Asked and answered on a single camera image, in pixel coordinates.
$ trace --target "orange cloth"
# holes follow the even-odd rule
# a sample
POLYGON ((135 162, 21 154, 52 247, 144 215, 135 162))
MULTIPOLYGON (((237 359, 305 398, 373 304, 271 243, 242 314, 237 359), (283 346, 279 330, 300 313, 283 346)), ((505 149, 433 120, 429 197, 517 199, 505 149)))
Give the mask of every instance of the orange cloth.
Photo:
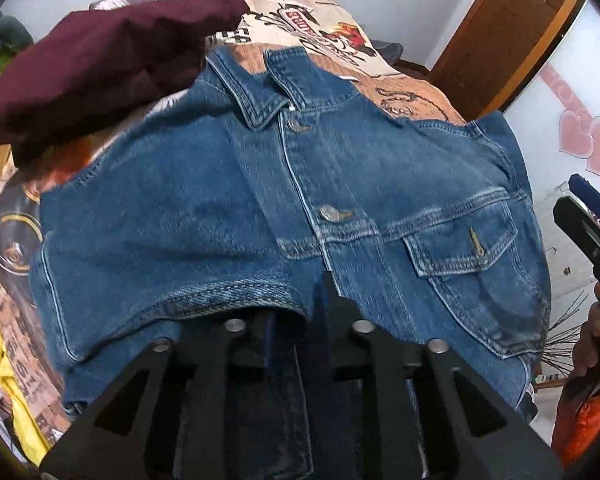
POLYGON ((562 391, 558 403, 551 448, 568 468, 575 462, 600 432, 600 394, 586 400, 577 409, 562 391))

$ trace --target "wooden door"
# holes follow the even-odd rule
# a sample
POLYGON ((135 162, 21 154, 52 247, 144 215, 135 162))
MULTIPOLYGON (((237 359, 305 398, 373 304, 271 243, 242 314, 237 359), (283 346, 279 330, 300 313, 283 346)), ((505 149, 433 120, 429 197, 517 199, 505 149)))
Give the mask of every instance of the wooden door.
POLYGON ((467 120, 498 108, 545 53, 577 1, 476 0, 429 80, 467 120))

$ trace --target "bed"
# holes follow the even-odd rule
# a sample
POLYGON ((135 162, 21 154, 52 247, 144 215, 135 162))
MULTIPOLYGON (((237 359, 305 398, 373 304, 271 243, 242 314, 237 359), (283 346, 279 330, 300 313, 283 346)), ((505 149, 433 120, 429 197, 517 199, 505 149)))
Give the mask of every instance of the bed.
MULTIPOLYGON (((115 9, 147 0, 102 0, 91 9, 115 9)), ((403 75, 384 62, 351 15, 332 0, 246 0, 250 6, 237 30, 206 40, 209 50, 229 46, 251 73, 262 72, 266 48, 304 46, 323 69, 352 80, 393 116, 440 119, 462 124, 442 92, 403 75)), ((96 158, 130 125, 152 110, 170 106, 178 95, 136 110, 123 123, 47 150, 26 168, 9 160, 0 179, 0 332, 14 378, 26 401, 32 462, 67 430, 75 413, 61 403, 62 377, 46 357, 40 319, 28 283, 29 262, 42 241, 40 194, 68 180, 96 158)))

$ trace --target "maroon cloth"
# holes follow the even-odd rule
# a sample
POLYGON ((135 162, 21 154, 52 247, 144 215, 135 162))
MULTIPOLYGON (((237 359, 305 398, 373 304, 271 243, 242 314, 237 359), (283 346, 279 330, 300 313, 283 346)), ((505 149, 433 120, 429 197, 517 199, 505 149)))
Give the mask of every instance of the maroon cloth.
POLYGON ((0 77, 0 144, 73 139, 188 88, 205 37, 235 30, 248 10, 244 0, 160 0, 72 12, 0 77))

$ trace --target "chest pocket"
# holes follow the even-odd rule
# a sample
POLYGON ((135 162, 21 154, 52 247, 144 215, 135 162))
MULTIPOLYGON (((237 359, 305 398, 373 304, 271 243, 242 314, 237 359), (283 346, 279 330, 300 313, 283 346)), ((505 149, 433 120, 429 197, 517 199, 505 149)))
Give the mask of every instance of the chest pocket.
POLYGON ((527 241, 517 236, 501 200, 403 238, 418 276, 501 358, 541 351, 548 321, 548 300, 518 256, 516 244, 527 241))

